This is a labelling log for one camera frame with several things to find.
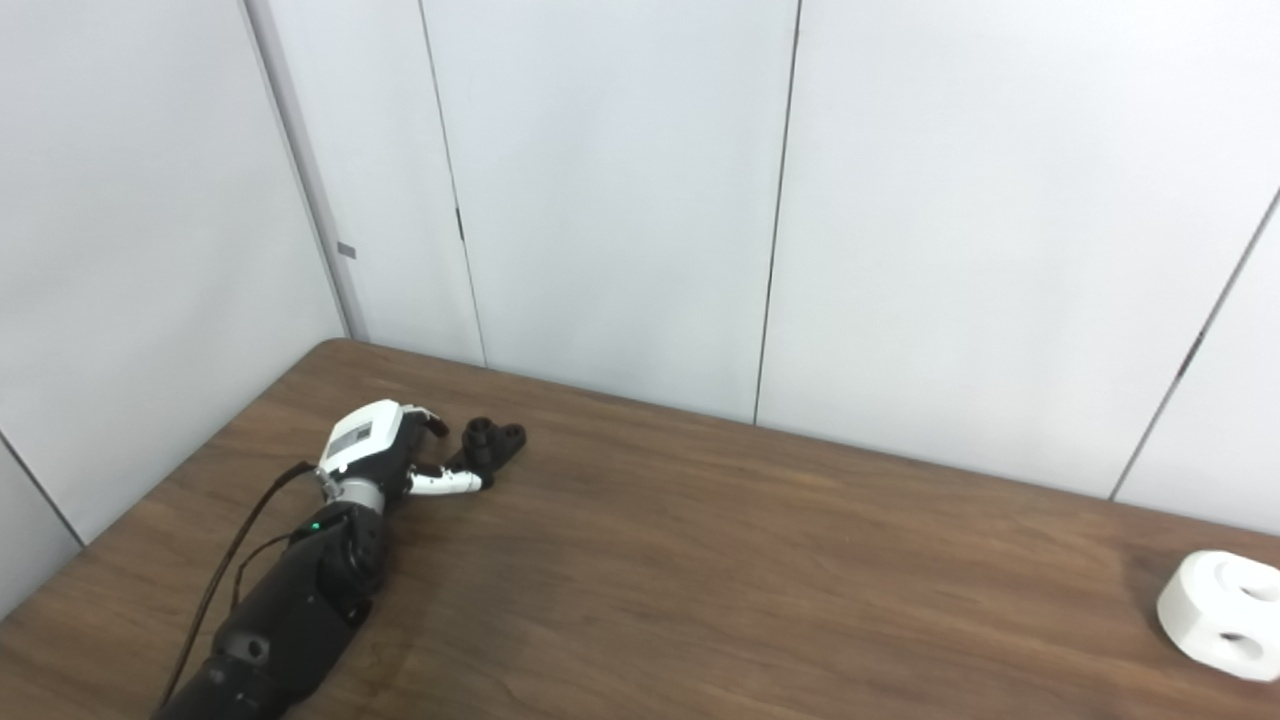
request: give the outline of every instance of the panel seam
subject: panel seam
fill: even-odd
[[[59,507],[56,502],[54,502],[54,498],[49,495],[49,491],[46,491],[45,486],[40,483],[40,480],[36,478],[36,474],[31,471],[31,465],[27,465],[27,461],[22,459],[22,455],[18,454],[18,448],[14,447],[12,442],[9,442],[9,437],[4,434],[3,429],[0,429],[0,446],[4,446],[4,448],[9,451],[9,455],[13,456],[14,461],[18,464],[18,468],[23,471],[23,474],[27,475],[27,480],[36,488],[36,491],[40,493],[40,497],[45,498],[45,502],[49,503],[49,509],[54,511],[54,515],[58,516],[58,520],[63,524],[64,528],[67,528],[67,532],[72,534],[72,538],[74,538],[76,543],[79,544],[81,548],[83,550],[86,547],[84,538],[82,538],[81,534],[76,532],[76,527],[72,525],[70,520],[67,519],[67,515],[63,514],[63,509]]]
[[[787,169],[787,141],[791,135],[791,99],[796,86],[796,55],[800,49],[800,14],[804,0],[796,0],[796,22],[791,33],[791,68],[787,72],[787,105],[782,118],[782,151],[778,156],[778,193],[773,204],[773,236],[769,240],[769,274],[764,284],[764,322],[760,328],[760,360],[755,369],[755,407],[751,424],[760,424],[760,387],[764,384],[764,348],[769,340],[769,309],[773,301],[773,265],[778,254],[778,223],[782,218],[782,183]]]
[[[476,319],[476,338],[480,341],[480,363],[489,366],[489,352],[484,345],[484,325],[480,323],[480,301],[476,297],[476,281],[471,273],[471,249],[467,246],[466,232],[462,228],[462,204],[458,202],[458,183],[453,177],[453,151],[449,149],[449,131],[444,126],[444,101],[440,100],[440,82],[435,77],[435,54],[431,51],[431,33],[426,27],[426,8],[417,0],[417,17],[422,20],[422,42],[426,44],[426,65],[431,70],[431,94],[435,96],[435,114],[440,119],[440,140],[444,142],[444,164],[449,169],[449,188],[453,191],[453,213],[458,220],[458,241],[462,242],[462,261],[467,269],[467,288],[471,290],[471,311]]]
[[[1244,252],[1240,254],[1240,259],[1235,263],[1235,268],[1231,274],[1226,278],[1226,284],[1222,286],[1222,291],[1217,295],[1217,300],[1213,302],[1213,307],[1208,311],[1208,316],[1204,319],[1204,324],[1201,327],[1199,333],[1197,333],[1196,340],[1192,342],[1190,350],[1188,350],[1187,356],[1179,364],[1178,374],[1174,375],[1174,380],[1169,383],[1169,388],[1165,389],[1165,396],[1160,400],[1160,405],[1156,406],[1155,414],[1151,416],[1151,421],[1147,423],[1146,430],[1143,430],[1142,437],[1138,439],[1137,447],[1133,448],[1133,454],[1129,456],[1129,461],[1125,462],[1124,470],[1120,471],[1120,478],[1116,480],[1114,488],[1111,488],[1111,495],[1107,500],[1115,501],[1124,488],[1125,482],[1129,479],[1129,474],[1133,471],[1134,464],[1138,461],[1138,456],[1142,455],[1143,448],[1147,447],[1147,441],[1151,439],[1152,430],[1156,429],[1156,424],[1160,423],[1160,418],[1165,414],[1165,409],[1169,406],[1170,398],[1178,391],[1178,387],[1183,382],[1183,377],[1190,368],[1196,359],[1197,352],[1199,352],[1201,345],[1204,338],[1208,337],[1210,329],[1213,327],[1213,322],[1217,320],[1219,313],[1222,311],[1222,305],[1226,302],[1231,290],[1235,287],[1236,281],[1240,279],[1240,273],[1244,272],[1244,266],[1249,263],[1249,258],[1253,255],[1253,250],[1258,246],[1258,241],[1262,234],[1266,233],[1267,225],[1271,223],[1271,218],[1275,217],[1276,206],[1280,205],[1280,188],[1276,188],[1275,195],[1271,196],[1271,202],[1267,205],[1265,213],[1262,213],[1262,220],[1258,222],[1258,227],[1253,231],[1253,237],[1249,238],[1248,245],[1244,246]]]

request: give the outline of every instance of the prosthetic arm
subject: prosthetic arm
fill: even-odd
[[[430,430],[424,407],[381,400],[334,425],[316,475],[326,503],[288,537],[275,565],[214,635],[212,651],[154,720],[274,720],[320,685],[381,587],[385,518],[408,496],[476,492],[525,446],[520,425],[467,423],[442,466],[413,462]]]

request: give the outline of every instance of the wood grain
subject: wood grain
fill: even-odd
[[[389,587],[291,719],[1199,720],[1280,703],[1280,685],[1183,657],[1151,611],[1188,552],[1280,564],[1277,538],[333,341],[0,625],[0,716],[146,717],[261,489],[383,397],[454,427],[520,421],[530,445],[493,491],[394,516]],[[250,542],[317,502],[291,487]]]

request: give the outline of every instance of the brown tabletop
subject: brown tabletop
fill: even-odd
[[[291,719],[1280,712],[1280,685],[1192,662],[1152,612],[1188,552],[1280,564],[1277,538],[333,341],[0,625],[0,716],[146,717],[248,507],[384,397],[529,447],[493,491],[392,518],[387,589]],[[294,483],[246,547],[317,503]]]

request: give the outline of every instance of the black plastic part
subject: black plastic part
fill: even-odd
[[[451,470],[470,470],[480,477],[483,489],[493,487],[494,473],[511,461],[529,436],[524,425],[499,427],[489,418],[475,418],[462,433],[462,450],[445,462]]]
[[[155,720],[280,717],[315,692],[369,618],[385,559],[378,512],[349,502],[321,509],[293,532]]]

